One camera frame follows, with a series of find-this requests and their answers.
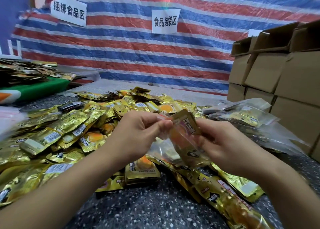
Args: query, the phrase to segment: cardboard box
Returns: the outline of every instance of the cardboard box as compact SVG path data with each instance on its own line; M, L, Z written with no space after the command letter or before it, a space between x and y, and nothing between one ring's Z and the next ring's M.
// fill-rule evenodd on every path
M243 85L256 59L255 54L237 56L234 59L229 76L229 82Z
M320 106L319 63L320 51L290 53L275 94Z
M294 29L299 22L290 23L273 29L266 29L259 33L254 45L255 52L289 52Z
M271 114L279 123L312 147L320 134L320 108L288 98L278 97ZM300 146L309 153L311 147Z
M243 56L252 53L258 37L248 37L235 41L232 45L231 56Z
M227 100L231 102L238 102L245 99L245 86L240 86L234 83L229 84L229 91Z
M264 91L247 87L245 99L250 99L250 98L262 98L264 101L267 101L269 104L273 105L275 95L272 93L267 93Z
M294 30L290 52L320 50L320 20L299 25Z
M311 154L311 157L316 160L317 162L320 162L320 140L316 144L313 153Z
M260 53L244 82L246 85L274 93L285 65L287 54Z

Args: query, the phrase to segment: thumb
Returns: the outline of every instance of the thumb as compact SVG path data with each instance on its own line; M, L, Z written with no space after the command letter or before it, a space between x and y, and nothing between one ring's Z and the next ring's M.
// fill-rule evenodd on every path
M144 132L148 138L154 140L161 132L169 131L173 125L171 120L161 120L145 129Z
M217 144L210 142L207 138L202 135L195 135L194 141L196 144L204 150L212 161L219 156L221 147Z

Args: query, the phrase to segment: striped tarpaulin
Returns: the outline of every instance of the striped tarpaulin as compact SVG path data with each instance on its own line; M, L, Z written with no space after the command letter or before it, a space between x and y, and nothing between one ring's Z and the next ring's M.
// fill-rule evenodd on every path
M320 16L320 0L78 0L87 26L23 13L12 35L23 58L103 71L102 78L228 93L232 43L263 30ZM152 9L181 9L178 33L152 34Z

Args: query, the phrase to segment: terrazzo table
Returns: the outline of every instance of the terrazzo table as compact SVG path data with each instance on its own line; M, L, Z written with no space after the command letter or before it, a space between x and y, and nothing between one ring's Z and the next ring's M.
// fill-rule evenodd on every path
M73 90L96 93L133 88L139 85L152 89L151 94L166 93L175 99L210 105L214 98L225 99L206 93L194 93L175 89L146 86L136 83L102 80ZM77 100L70 91L52 95L23 106L23 110L48 108L69 100ZM308 157L290 157L282 154L283 161L309 180L310 186L320 195L320 164ZM81 207L66 229L80 228L229 228L223 217L208 204L198 204L178 184L171 173L160 168L159 182L133 187L112 193L93 194ZM268 219L275 228L282 228L269 198L263 195L252 206Z

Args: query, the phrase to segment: hand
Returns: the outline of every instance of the hand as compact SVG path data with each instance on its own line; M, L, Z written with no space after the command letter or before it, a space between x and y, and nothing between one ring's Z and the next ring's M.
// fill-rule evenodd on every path
M256 181L262 174L268 173L270 166L282 162L229 122L204 118L196 122L204 133L204 136L195 136L198 146L227 173Z
M124 167L144 156L156 137L172 126L171 120L160 120L159 114L133 110L122 117L103 147Z

